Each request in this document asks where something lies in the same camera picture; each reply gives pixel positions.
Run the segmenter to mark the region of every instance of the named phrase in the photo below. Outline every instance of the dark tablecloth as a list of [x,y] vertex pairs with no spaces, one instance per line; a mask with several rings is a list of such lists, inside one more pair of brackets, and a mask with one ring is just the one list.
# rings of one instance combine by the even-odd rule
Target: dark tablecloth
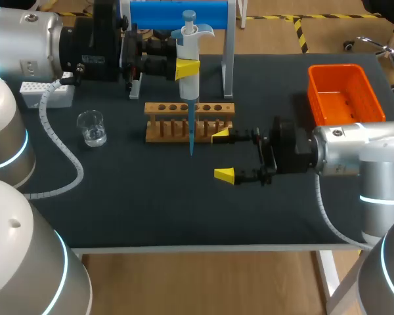
[[[228,102],[220,56],[201,61],[200,101]],[[268,130],[275,115],[309,124],[307,69],[337,63],[360,64],[387,120],[394,120],[394,96],[373,55],[241,55],[234,67],[234,127]],[[72,191],[33,204],[70,247],[340,243],[319,213],[313,173],[277,176],[265,187],[215,180],[214,168],[258,167],[255,146],[196,144],[190,157],[187,143],[146,144],[143,110],[149,101],[180,101],[178,84],[144,76],[140,100],[128,100],[121,82],[85,81],[71,108],[48,111],[56,134],[82,162],[85,178]],[[76,129],[77,115],[90,109],[103,113],[108,134],[107,143],[93,150]],[[22,110],[37,158],[23,192],[52,190],[76,176],[37,115]],[[321,183],[330,220],[361,241],[357,179]]]

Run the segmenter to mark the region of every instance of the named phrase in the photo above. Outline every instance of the robotic arm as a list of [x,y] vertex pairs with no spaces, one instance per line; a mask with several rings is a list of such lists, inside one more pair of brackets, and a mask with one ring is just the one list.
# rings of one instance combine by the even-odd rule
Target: robotic arm
[[[276,117],[268,137],[257,131],[244,135],[232,131],[212,138],[213,143],[247,140],[257,145],[261,167],[250,172],[216,169],[215,177],[232,184],[270,184],[275,175],[309,169],[320,176],[360,175],[365,240],[376,244],[394,224],[394,122],[320,126],[308,138],[305,130]],[[323,210],[319,178],[316,184],[318,206]]]

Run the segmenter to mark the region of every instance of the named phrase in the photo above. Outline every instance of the test tube rack hole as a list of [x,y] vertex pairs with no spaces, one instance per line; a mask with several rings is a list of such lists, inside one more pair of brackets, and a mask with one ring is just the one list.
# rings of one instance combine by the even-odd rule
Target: test tube rack hole
[[[212,135],[232,128],[231,119],[235,115],[233,103],[199,103],[195,105],[195,110],[195,142],[211,142]],[[144,105],[144,114],[150,118],[146,142],[189,141],[187,104],[148,102]]]

